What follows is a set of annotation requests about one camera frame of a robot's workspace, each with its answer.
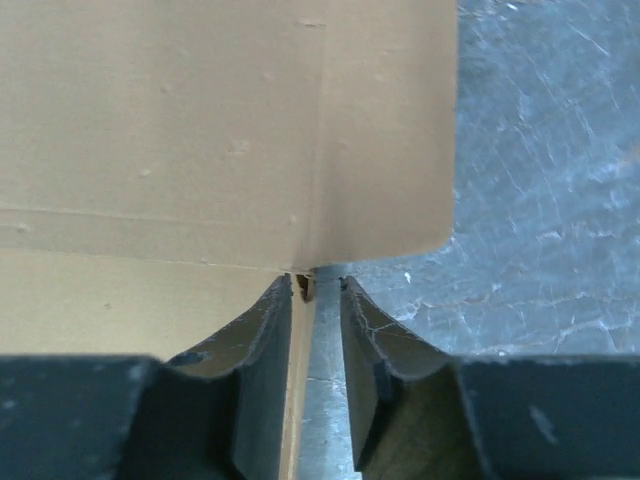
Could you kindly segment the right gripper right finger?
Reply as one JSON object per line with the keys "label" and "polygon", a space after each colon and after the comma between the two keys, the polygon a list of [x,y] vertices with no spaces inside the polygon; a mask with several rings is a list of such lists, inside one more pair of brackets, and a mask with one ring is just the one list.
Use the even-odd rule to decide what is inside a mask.
{"label": "right gripper right finger", "polygon": [[354,467],[366,479],[635,479],[639,360],[452,355],[352,277],[340,321]]}

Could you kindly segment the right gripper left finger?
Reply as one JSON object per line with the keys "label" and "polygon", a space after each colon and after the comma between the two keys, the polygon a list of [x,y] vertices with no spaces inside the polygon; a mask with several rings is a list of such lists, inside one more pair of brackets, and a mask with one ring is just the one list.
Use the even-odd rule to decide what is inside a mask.
{"label": "right gripper left finger", "polygon": [[275,479],[293,313],[289,275],[168,361],[1,360],[5,479]]}

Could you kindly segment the brown cardboard box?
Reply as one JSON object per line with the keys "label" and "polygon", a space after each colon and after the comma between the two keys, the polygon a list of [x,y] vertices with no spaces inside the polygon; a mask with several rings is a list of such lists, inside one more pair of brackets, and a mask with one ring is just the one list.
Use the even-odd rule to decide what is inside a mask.
{"label": "brown cardboard box", "polygon": [[297,475],[319,267],[446,243],[453,1],[5,1],[1,350],[169,359],[292,280]]}

